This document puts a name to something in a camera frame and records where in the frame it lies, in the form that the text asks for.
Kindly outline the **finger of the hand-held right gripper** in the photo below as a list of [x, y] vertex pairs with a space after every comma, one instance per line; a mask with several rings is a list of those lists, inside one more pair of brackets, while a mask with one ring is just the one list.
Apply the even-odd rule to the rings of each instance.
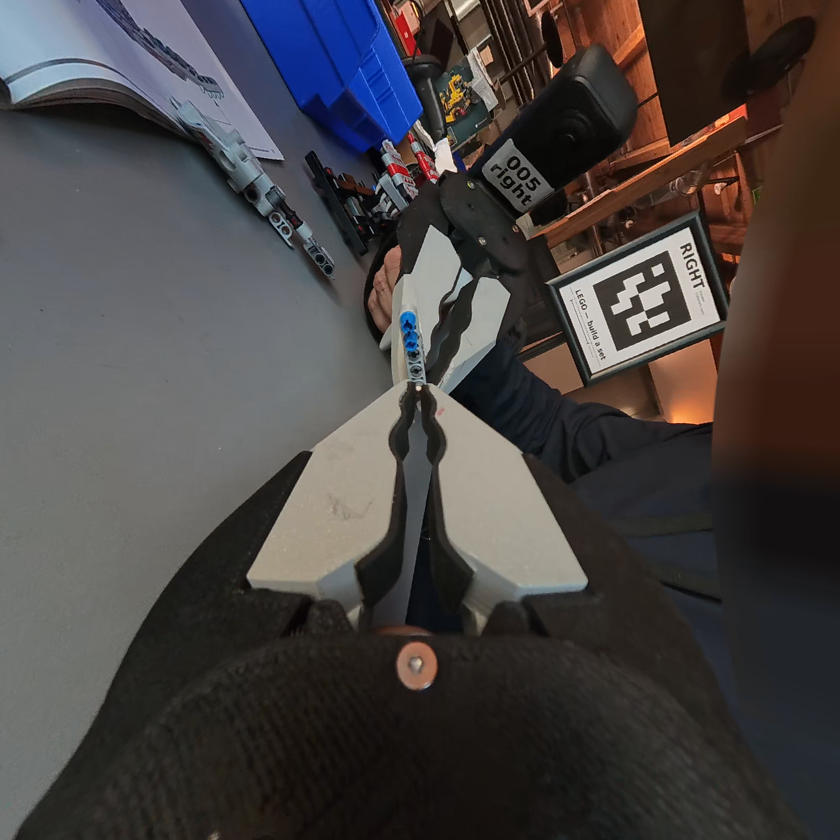
[[510, 293], [497, 278], [471, 281], [458, 295], [447, 319], [435, 365], [435, 385], [450, 394], [494, 348]]
[[415, 331], [428, 359], [433, 332], [440, 322], [441, 306], [455, 288], [461, 263], [455, 247], [437, 228], [430, 226], [413, 269], [407, 274], [408, 308], [415, 314]]

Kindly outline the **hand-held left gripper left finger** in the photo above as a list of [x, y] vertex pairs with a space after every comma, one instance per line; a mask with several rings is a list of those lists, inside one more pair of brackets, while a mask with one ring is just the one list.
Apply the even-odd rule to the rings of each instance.
[[372, 609], [403, 569], [415, 385], [395, 385], [314, 449], [248, 570], [255, 589]]

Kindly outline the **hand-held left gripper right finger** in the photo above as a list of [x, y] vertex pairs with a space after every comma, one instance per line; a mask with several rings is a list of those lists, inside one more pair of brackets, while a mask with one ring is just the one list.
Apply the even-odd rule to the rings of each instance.
[[432, 466], [430, 569], [453, 613], [582, 592], [587, 576], [525, 454], [434, 385], [422, 388]]

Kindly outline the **grey lego beam blue pins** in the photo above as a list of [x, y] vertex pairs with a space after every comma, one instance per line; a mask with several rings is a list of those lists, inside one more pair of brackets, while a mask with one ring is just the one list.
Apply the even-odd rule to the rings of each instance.
[[426, 353], [417, 282], [412, 274], [397, 281], [392, 302], [392, 382], [427, 384]]

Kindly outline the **person's right forearm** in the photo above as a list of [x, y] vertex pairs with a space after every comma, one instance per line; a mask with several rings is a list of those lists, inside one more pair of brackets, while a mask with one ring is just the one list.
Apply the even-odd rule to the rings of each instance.
[[453, 397], [566, 482], [657, 445], [711, 445], [709, 423], [646, 421], [612, 406], [577, 403], [532, 373], [504, 343], [497, 343], [467, 374]]

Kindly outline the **black and red lego assembly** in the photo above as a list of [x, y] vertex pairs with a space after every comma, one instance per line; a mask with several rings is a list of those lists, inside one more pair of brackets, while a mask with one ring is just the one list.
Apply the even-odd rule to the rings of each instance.
[[369, 158], [374, 167], [371, 185], [323, 164], [313, 150], [304, 159], [343, 242], [357, 256], [369, 252], [375, 237], [393, 231], [420, 186], [439, 178], [433, 147], [418, 127], [400, 143], [384, 140], [369, 150]]

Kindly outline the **grey lego assembly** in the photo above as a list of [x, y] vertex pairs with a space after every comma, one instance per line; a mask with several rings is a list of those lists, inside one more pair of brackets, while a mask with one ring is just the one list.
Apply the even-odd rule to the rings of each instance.
[[290, 247], [298, 236], [304, 250], [326, 277], [332, 277], [335, 265], [321, 247], [310, 227], [288, 205], [286, 194], [272, 181], [253, 151], [236, 130], [225, 131], [213, 119], [199, 111], [191, 101], [171, 98], [175, 116], [183, 129], [198, 140], [220, 169], [227, 183], [275, 229]]

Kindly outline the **lego instruction booklet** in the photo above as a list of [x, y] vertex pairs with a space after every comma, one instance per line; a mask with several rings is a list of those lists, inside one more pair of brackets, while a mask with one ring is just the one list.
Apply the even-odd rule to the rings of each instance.
[[113, 104], [184, 134], [191, 102], [284, 160], [182, 2], [2, 1], [1, 78], [3, 110]]

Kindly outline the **person's right hand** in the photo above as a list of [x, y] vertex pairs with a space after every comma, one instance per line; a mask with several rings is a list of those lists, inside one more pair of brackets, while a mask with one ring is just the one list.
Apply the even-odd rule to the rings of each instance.
[[402, 270], [402, 249], [390, 248], [369, 278], [365, 292], [365, 312], [374, 339], [380, 342], [392, 324], [393, 295]]

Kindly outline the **yellow vehicle picture card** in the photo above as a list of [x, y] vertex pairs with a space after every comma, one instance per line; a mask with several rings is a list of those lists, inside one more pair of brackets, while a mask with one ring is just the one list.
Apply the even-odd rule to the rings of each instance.
[[434, 86], [453, 150], [473, 140], [494, 119], [497, 91], [478, 48], [445, 71]]

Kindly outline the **person's dark trouser legs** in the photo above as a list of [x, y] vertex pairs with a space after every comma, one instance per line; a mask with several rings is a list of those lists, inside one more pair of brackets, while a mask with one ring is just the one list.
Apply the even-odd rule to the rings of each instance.
[[730, 666], [708, 449], [610, 460], [571, 483], [656, 573], [716, 669]]

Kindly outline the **framed marker sign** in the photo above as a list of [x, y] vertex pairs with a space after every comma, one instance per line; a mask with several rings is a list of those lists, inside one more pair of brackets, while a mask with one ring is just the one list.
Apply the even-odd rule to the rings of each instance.
[[701, 210], [547, 288], [585, 386], [706, 340], [728, 320], [729, 296]]

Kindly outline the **wooden shelf board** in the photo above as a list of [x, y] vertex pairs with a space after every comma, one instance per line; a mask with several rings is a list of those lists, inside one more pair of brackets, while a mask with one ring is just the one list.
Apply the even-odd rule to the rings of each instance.
[[568, 216], [544, 226], [525, 224], [524, 233], [527, 239], [547, 237], [551, 247], [564, 242], [676, 178], [736, 150], [746, 141], [747, 129], [747, 117], [739, 114], [685, 148], [601, 193]]

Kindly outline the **blue plastic bin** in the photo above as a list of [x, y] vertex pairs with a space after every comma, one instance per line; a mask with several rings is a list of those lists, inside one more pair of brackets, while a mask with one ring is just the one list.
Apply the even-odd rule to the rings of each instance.
[[243, 1], [298, 107], [358, 152], [399, 144], [423, 107], [370, 1]]

